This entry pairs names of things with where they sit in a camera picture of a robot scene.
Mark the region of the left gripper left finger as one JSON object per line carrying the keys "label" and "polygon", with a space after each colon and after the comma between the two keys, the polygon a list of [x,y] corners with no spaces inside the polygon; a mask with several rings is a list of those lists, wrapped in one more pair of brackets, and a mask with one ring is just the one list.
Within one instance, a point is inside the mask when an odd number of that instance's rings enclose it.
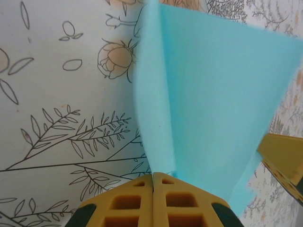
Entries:
{"label": "left gripper left finger", "polygon": [[84,201],[69,227],[152,227],[152,175],[144,175]]}

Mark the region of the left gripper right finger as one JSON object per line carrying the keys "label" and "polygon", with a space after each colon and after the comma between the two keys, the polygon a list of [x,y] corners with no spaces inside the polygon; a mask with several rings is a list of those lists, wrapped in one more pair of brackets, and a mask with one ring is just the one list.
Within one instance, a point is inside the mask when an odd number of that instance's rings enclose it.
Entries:
{"label": "left gripper right finger", "polygon": [[241,227],[228,203],[164,173],[153,174],[155,227]]}

